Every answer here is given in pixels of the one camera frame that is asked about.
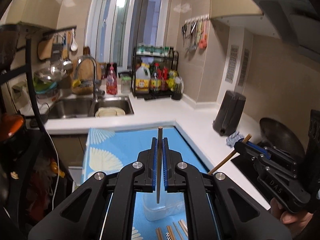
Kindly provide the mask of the right human hand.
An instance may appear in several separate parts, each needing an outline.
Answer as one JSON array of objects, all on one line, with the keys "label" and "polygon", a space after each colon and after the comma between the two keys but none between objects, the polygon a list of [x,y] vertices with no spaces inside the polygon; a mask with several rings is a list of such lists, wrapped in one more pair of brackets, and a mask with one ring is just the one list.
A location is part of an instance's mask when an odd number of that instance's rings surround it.
[{"label": "right human hand", "polygon": [[276,198],[272,198],[270,206],[270,213],[290,230],[293,238],[297,237],[313,218],[313,214],[307,211],[296,214],[285,211]]}]

